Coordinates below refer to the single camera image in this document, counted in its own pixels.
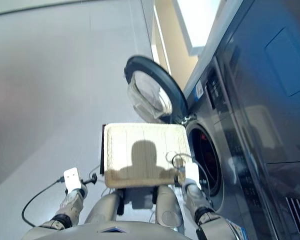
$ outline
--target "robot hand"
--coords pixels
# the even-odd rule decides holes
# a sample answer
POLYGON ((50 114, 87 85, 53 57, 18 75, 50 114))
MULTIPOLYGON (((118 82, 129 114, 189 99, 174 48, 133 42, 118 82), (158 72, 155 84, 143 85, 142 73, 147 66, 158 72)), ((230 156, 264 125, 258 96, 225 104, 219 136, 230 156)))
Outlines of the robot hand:
POLYGON ((240 239, 230 222, 212 208, 201 191, 199 172, 196 163, 185 165, 185 181, 182 185, 183 198, 191 216, 198 225, 196 234, 199 240, 237 240, 240 239))

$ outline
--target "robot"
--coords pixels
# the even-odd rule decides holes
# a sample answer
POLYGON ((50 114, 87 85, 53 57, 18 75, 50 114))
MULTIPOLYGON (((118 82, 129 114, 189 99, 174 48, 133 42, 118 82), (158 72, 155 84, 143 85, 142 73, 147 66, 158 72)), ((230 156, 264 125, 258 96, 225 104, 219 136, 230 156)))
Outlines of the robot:
MULTIPOLYGON (((51 220, 30 229, 22 240, 190 239, 184 235, 184 220, 177 197, 167 185, 154 188, 152 200, 156 204, 155 224, 140 221, 116 221, 120 206, 124 204, 124 190, 116 189, 102 197, 94 205, 84 224, 78 225, 84 199, 88 194, 86 184, 95 184, 96 181, 95 173, 92 179, 83 182, 77 168, 66 170, 64 172, 66 196, 59 210, 51 220)), ((199 240, 242 239, 231 222, 214 211, 206 194, 201 191, 195 179, 189 178, 189 175, 182 185, 182 194, 197 224, 196 234, 199 240)))

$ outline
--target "open washer door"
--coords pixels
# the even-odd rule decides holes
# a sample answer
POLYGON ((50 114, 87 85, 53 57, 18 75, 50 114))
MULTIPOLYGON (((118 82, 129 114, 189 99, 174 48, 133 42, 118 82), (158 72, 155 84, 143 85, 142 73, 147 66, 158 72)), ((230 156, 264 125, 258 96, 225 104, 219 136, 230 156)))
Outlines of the open washer door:
POLYGON ((148 123, 180 124, 189 114, 186 98, 166 70, 144 56, 132 56, 124 75, 134 110, 148 123))

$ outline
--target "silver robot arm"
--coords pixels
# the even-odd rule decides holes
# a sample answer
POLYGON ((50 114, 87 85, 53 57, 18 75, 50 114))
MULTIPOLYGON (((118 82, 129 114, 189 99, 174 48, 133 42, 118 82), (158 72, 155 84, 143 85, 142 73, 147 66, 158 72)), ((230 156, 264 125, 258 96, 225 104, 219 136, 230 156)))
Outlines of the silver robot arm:
POLYGON ((233 226, 217 214, 199 189, 196 179, 186 179, 182 186, 186 207, 198 225, 196 234, 199 240, 239 240, 240 237, 233 226))
POLYGON ((60 204, 59 210, 51 220, 30 229, 22 240, 38 239, 78 225, 79 215, 84 207, 84 199, 88 194, 88 190, 86 185, 81 182, 77 168, 65 171, 64 181, 68 193, 60 204))

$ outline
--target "washing machine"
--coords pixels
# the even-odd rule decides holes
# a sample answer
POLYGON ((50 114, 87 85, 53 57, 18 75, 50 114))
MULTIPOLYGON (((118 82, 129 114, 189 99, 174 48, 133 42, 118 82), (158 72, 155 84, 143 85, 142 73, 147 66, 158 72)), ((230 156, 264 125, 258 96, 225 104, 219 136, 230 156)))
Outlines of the washing machine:
POLYGON ((248 239, 272 239, 271 220, 236 131, 214 57, 186 99, 158 64, 133 56, 124 69, 135 111, 148 123, 181 124, 191 155, 204 168, 201 188, 217 213, 245 229, 248 239))
POLYGON ((134 109, 185 127, 214 209, 248 239, 300 240, 300 0, 244 0, 213 52, 187 98, 152 60, 132 57, 134 109))

